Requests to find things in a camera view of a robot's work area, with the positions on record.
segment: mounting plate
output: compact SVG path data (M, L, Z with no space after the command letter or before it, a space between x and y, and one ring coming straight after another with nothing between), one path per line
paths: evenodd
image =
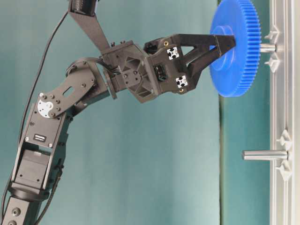
M298 0L270 0L270 42L276 44L276 60L270 72L270 148L284 150L278 141L287 130L289 158L270 162L270 224L295 225L300 221L300 28Z

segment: gear teeth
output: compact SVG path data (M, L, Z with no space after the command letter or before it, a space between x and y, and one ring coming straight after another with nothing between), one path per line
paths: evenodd
M243 12L246 27L247 27L247 60L244 67L241 81L233 94L234 96L241 96L245 94L258 70L260 59L260 44L261 44L261 27L259 23L258 14L250 0L237 0L240 4L241 11Z

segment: black plastic part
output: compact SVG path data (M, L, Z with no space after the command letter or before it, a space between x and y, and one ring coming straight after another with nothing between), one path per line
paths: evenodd
M155 74L157 76L157 79L159 81L165 81L168 77L167 75L165 74L165 69L162 65L157 65L154 67L154 71L155 71Z
M98 0L72 0L71 11L83 15L94 16Z

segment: label sticker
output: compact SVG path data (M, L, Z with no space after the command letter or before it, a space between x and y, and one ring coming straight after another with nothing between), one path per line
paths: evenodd
M176 82L177 82L177 86L178 88L182 88L182 87L185 87L188 85L188 82L187 82L187 77L184 75L184 76L181 76L181 77L178 77L176 78Z
M45 142L46 141L46 136L35 134L33 139L36 140L36 141L39 141L39 142Z
M167 53L168 53L168 56L169 56L169 60L173 60L173 59L179 57L179 53L178 53L177 47L167 49Z

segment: black cable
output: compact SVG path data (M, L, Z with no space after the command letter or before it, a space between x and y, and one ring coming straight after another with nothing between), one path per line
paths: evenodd
M21 142L21 137L22 137L22 133L23 133L23 128L24 128L24 124L25 124L25 118L26 118L26 115L27 115L27 111L28 111L28 108L29 108L29 105L30 105L30 102L31 102L31 99L32 99L32 95L33 95L33 92L35 90L35 87L37 85L37 82L38 82L38 79L41 75L41 72L42 72L42 69L43 69L43 66L44 66L44 62L45 62L45 59L46 59L46 55L47 55L47 52L48 52L48 49L49 49L49 46L54 38L54 35L56 34L57 30L59 29L60 25L62 24L62 22L64 21L64 19L66 18L66 16L68 15L68 11L64 13L64 15L62 16L61 20L59 21L59 23L56 25L54 31L52 32L52 35L50 36L47 44L46 44L46 48L44 50L44 53L43 53L43 56L42 56L42 60L39 64L39 68L37 70L37 75L35 77L35 80L33 82L33 85L30 89L30 94L29 94L29 97L27 99L27 103L26 103L26 106L25 106L25 109L24 109L24 112L23 112L23 116L22 116L22 120L21 120L21 126L20 126L20 131L19 131L19 137L18 137L18 142L17 142L17 146L19 146L20 142ZM5 189L4 189L4 193L2 195L2 200L1 200L1 212L0 212L0 215L1 215L1 223L3 222L3 219L4 219L4 208L5 208L5 199L6 199L6 195L7 195L7 192L8 192L8 186L9 186L9 183L10 183L10 180L11 180L11 177L12 177L12 174L10 176L10 179L8 180L7 182L7 185L5 186Z
M41 72L42 72L42 69L43 69L43 65L44 65L44 62L45 62L45 58L46 58L46 55L47 55L47 52L48 52L48 49L49 49L49 46L52 42L52 39L54 37L54 35L56 34L58 28L60 27L60 25L62 24L62 22L64 21L64 19L66 18L68 14L68 11L64 13L64 15L62 16L62 18L60 19L59 23L56 25L52 35L50 36L48 42L47 42L47 45L46 45L46 48L44 50L44 53L43 53L43 56L42 56L42 60L39 64L39 68L38 68L38 71L37 71L37 76L33 82L33 85L31 87L31 90L30 90L30 94L29 94L29 97L28 97L28 100L27 100L27 103L26 103L26 106L25 106L25 109L24 109L24 112L23 112L23 116L22 116L22 121L21 121L21 126L20 126L20 131L19 131L19 141L18 141L18 145L19 143L21 142L21 137L22 137L22 132L23 132L23 128L24 128L24 123L25 123L25 118L26 118L26 114L27 114L27 111L28 111L28 108L29 108L29 105L30 105L30 101L32 99L32 95L33 95L33 92L34 92L34 89L37 85L37 82L38 82L38 79L41 75Z
M53 185L53 187L52 187L52 191L51 191L51 194L50 194L50 196L49 196L49 199L48 199L48 201L47 201L47 203L46 203L46 205L45 205L43 211L41 212L41 214L39 215L38 219L37 219L36 222L34 223L34 225L38 225L39 222L41 222L41 220L42 220L43 216L45 215L45 213L47 212L47 210L48 210L48 208L49 208L49 206L50 206L50 203L51 203L51 201L52 201L52 199L53 199L53 196L54 196L54 194L55 194L55 191L56 191L58 182L60 181L60 178L61 178L61 176L62 176L62 169L63 169L63 166L60 166L60 167L59 167L59 171L58 171L58 173L57 173L57 175L56 175L56 179L55 179L54 185Z
M13 175L13 171L11 172L10 176L9 176L9 179L6 183L6 186L5 186L5 189L4 189L4 193L3 193L3 196L2 196L2 200L1 200L1 213L0 213L0 224L3 222L3 219L4 219L4 208L5 208L5 199L6 199L6 195L8 193L8 186L9 186L9 183L10 183L10 180L11 180L11 177Z
M79 63L79 62L87 62L87 61L92 61L95 62L101 66L103 66L105 69L107 69L108 71L112 72L112 73L120 73L118 71L118 68L111 68L108 64L106 64L102 59L99 58L94 58L94 57L84 57L84 58L80 58L74 62L71 63L71 65L67 68L66 70L66 76L69 75L69 73L72 71L72 69L74 68L74 66Z

